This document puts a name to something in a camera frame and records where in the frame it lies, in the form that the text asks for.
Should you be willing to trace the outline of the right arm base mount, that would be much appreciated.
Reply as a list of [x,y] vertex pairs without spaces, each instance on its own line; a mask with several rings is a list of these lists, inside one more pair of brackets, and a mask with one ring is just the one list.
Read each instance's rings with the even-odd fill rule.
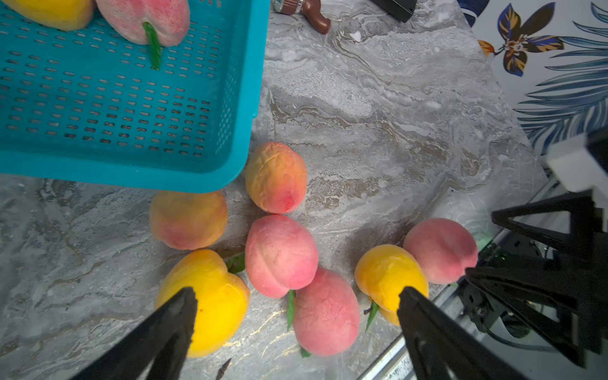
[[[510,253],[541,257],[541,251],[528,237],[515,232],[504,232],[492,239],[478,255],[478,267],[503,267]],[[521,340],[531,328],[512,315],[495,299],[475,288],[466,280],[459,281],[457,294],[464,306],[464,313],[478,330],[487,333],[501,343],[512,342],[522,347]]]

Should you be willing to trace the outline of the teal plastic basket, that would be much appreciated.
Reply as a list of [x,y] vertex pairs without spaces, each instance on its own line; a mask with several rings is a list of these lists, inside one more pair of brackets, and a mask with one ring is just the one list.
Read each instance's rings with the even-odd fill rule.
[[193,1],[161,66],[102,17],[62,32],[1,8],[1,171],[211,193],[243,171],[267,1]]

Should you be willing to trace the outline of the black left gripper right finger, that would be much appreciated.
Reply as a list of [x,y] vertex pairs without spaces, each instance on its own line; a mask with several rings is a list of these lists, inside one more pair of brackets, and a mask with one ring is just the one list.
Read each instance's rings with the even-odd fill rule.
[[400,294],[397,316],[418,379],[524,379],[415,288]]

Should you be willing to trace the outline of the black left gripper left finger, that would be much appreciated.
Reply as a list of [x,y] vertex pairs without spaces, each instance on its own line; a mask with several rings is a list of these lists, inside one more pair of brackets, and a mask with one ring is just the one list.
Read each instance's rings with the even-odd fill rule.
[[74,379],[178,379],[192,342],[197,301],[182,288]]

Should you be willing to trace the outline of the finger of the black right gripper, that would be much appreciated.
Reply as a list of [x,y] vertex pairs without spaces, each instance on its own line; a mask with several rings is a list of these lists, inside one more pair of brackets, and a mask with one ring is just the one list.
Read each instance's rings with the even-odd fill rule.
[[[569,214],[569,232],[563,233],[540,226],[519,222],[519,217],[532,215],[554,216]],[[599,217],[596,213],[592,191],[567,193],[550,199],[495,211],[492,222],[507,230],[522,234],[550,247],[590,247],[599,232]]]
[[581,274],[581,271],[485,267],[467,269],[465,278],[501,302],[572,363],[584,367],[586,354],[580,328],[554,321],[530,305],[534,302],[580,315],[580,306],[587,300],[587,282],[580,278]]

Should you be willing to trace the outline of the yellow red peach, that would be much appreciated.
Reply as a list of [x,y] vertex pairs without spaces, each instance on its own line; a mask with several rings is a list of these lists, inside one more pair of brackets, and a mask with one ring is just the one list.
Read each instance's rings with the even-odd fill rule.
[[63,31],[85,28],[93,18],[93,0],[3,0],[20,15],[41,25]]

